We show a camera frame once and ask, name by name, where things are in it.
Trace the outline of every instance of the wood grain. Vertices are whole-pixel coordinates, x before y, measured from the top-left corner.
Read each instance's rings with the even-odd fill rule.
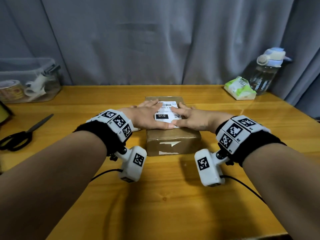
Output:
[[[320,125],[272,94],[254,101],[236,101],[219,85],[74,86],[63,87],[52,101],[12,104],[16,114],[2,126],[1,137],[29,129],[54,113],[34,132],[30,145],[18,152],[1,152],[7,170],[71,133],[105,109],[136,105],[146,96],[182,96],[189,106],[246,115],[287,145],[319,161]],[[218,150],[215,135],[201,132],[204,147]],[[145,146],[145,131],[135,132],[128,147]],[[118,168],[106,159],[99,172]],[[224,173],[253,187],[238,165]],[[235,239],[284,233],[268,207],[237,182],[202,186],[194,155],[148,157],[138,183],[127,184],[116,173],[92,183],[52,231],[50,240],[70,239]]]

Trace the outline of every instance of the scissor blade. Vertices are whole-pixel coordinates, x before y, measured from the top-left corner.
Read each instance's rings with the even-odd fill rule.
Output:
[[[30,129],[28,129],[27,133],[29,132],[33,132],[35,131],[36,129],[38,129],[41,125],[43,125],[44,123],[46,123],[48,120],[51,119],[51,117],[53,116],[54,114],[50,114],[48,117],[45,117],[42,121],[36,123],[34,126],[32,126]]]

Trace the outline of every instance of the scissors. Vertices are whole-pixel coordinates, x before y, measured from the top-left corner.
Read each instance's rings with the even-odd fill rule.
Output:
[[[15,152],[24,148],[32,141],[32,132],[46,123],[53,115],[54,114],[52,113],[48,117],[45,117],[43,120],[32,126],[27,131],[18,132],[7,136],[6,138],[3,138],[2,140],[0,140],[0,150],[9,150],[11,152]]]

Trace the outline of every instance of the forearm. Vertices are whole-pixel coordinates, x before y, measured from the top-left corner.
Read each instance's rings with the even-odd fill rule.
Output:
[[[243,169],[293,239],[320,236],[320,168],[281,144],[252,152]]]
[[[0,238],[45,239],[106,153],[96,135],[78,131],[5,172],[0,179]]]

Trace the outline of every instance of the black cable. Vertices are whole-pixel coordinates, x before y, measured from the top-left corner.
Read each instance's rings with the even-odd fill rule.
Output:
[[[94,177],[90,180],[90,182],[93,181],[93,180],[95,180],[97,177],[100,177],[101,175],[103,175],[103,174],[105,174],[105,173],[113,172],[113,171],[118,171],[118,172],[122,173],[123,170],[122,170],[122,169],[110,169],[110,170],[104,171],[104,172],[102,172],[102,173],[99,173],[97,176],[94,176]]]
[[[262,197],[260,195],[258,195],[253,189],[251,189],[249,186],[247,186],[245,183],[241,182],[240,180],[236,179],[235,177],[229,176],[229,175],[221,175],[221,178],[228,178],[228,179],[233,179],[235,181],[237,181],[238,183],[242,184],[244,187],[246,187],[248,190],[250,190],[252,193],[254,193],[256,195],[256,197],[258,197],[259,199],[261,199],[263,201],[264,204],[266,204],[266,202],[262,199]]]

